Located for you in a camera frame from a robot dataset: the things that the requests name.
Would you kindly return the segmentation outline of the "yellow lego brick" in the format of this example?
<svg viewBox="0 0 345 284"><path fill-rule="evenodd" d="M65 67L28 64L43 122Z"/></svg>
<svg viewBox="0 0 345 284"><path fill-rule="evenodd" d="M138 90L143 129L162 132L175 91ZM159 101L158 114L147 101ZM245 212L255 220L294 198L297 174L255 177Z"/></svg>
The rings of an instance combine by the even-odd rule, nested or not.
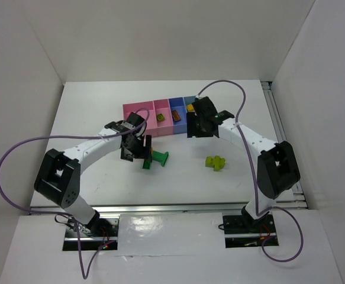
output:
<svg viewBox="0 0 345 284"><path fill-rule="evenodd" d="M187 110L187 112L195 112L194 107L193 107L192 104L188 104L188 105L186 106L186 110Z"/></svg>

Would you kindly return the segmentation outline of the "dark green lego brick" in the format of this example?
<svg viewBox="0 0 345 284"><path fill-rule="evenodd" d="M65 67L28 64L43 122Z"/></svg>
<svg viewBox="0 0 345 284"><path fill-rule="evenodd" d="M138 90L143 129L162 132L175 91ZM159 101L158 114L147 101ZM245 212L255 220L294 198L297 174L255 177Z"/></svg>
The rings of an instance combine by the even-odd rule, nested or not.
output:
<svg viewBox="0 0 345 284"><path fill-rule="evenodd" d="M150 168L151 168L151 163L152 163L152 160L144 159L144 160L143 160L142 169L150 170Z"/></svg>

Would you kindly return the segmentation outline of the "green lego stem piece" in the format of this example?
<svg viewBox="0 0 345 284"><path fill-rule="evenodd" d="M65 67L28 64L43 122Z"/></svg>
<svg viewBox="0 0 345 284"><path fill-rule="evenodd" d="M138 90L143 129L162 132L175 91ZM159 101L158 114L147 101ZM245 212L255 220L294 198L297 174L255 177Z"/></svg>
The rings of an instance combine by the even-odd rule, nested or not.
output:
<svg viewBox="0 0 345 284"><path fill-rule="evenodd" d="M153 150L151 153L151 157L152 157L152 161L158 162L161 164L162 167L164 167L168 160L169 152L166 151L162 153L162 152Z"/></svg>

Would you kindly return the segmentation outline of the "brown orange lego brick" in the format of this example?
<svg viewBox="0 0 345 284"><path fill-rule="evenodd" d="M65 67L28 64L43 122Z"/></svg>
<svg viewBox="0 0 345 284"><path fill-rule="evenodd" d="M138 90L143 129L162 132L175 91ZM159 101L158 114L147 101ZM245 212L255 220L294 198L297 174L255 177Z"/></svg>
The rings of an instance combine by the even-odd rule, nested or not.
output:
<svg viewBox="0 0 345 284"><path fill-rule="evenodd" d="M174 121L174 122L179 122L179 121L181 121L181 117L180 117L178 111L175 110L175 109L172 110L172 118L173 118L173 121Z"/></svg>

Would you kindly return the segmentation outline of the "lime green lego cluster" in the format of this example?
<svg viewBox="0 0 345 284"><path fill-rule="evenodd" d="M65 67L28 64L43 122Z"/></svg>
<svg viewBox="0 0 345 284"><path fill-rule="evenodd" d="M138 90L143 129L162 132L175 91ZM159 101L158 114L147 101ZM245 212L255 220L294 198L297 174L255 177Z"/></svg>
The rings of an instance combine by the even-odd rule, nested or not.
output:
<svg viewBox="0 0 345 284"><path fill-rule="evenodd" d="M215 172L218 172L224 168L225 158L220 157L220 156L214 156L214 157L208 156L205 159L205 166L213 168Z"/></svg>

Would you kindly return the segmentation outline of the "small lime lego brick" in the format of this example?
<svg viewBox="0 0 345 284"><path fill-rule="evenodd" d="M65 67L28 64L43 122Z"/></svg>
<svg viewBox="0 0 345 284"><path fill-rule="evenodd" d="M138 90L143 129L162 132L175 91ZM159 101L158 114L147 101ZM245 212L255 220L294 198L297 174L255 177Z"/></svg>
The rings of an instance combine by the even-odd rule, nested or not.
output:
<svg viewBox="0 0 345 284"><path fill-rule="evenodd" d="M157 114L156 115L156 119L157 119L158 122L162 122L162 121L165 120L165 117L164 117L163 114Z"/></svg>

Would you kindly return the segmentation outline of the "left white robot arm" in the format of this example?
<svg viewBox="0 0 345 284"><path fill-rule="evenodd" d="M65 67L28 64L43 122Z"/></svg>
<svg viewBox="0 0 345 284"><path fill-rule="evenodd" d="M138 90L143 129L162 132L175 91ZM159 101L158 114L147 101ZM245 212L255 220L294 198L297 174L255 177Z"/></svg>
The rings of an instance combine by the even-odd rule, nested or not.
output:
<svg viewBox="0 0 345 284"><path fill-rule="evenodd" d="M114 226L81 197L80 177L88 167L117 150L122 160L143 159L150 163L151 136L145 133L146 127L146 119L132 112L126 120L105 125L93 139L87 138L67 150L47 151L34 183L35 191L70 214L92 235L114 233Z"/></svg>

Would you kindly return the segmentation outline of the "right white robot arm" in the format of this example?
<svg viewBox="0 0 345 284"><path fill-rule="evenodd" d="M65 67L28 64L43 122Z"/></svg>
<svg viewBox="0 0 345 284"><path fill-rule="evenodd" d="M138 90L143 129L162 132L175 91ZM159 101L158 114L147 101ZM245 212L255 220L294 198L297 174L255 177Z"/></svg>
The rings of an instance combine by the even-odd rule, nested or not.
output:
<svg viewBox="0 0 345 284"><path fill-rule="evenodd" d="M196 98L194 112L186 114L187 137L217 137L246 151L254 196L241 210L246 228L258 226L276 199L301 179L292 145L264 138L236 120L228 111L218 112L208 97Z"/></svg>

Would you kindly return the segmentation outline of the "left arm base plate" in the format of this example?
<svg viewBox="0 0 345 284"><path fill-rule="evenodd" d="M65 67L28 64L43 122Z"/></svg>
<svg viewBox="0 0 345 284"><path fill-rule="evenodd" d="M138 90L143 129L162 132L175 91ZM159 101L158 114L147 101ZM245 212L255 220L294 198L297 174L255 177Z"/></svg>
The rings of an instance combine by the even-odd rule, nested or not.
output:
<svg viewBox="0 0 345 284"><path fill-rule="evenodd" d="M119 216L109 216L107 221L110 224L110 229L99 229L99 233L94 234L86 227L79 225L80 242L82 251L96 251L100 246L103 246L103 251L111 251L118 249L118 229L120 224ZM78 251L78 234L71 219L66 221L57 221L65 225L65 236L63 240L63 251Z"/></svg>

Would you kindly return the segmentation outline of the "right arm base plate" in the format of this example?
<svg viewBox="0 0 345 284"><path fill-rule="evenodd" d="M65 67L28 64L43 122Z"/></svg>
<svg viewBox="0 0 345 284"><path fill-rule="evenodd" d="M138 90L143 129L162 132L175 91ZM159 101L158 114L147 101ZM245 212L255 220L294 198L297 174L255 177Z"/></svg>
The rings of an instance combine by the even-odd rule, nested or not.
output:
<svg viewBox="0 0 345 284"><path fill-rule="evenodd" d="M265 240L265 246L279 245L272 214L253 227L247 227L241 215L224 215L218 229L224 232L227 249L261 247Z"/></svg>

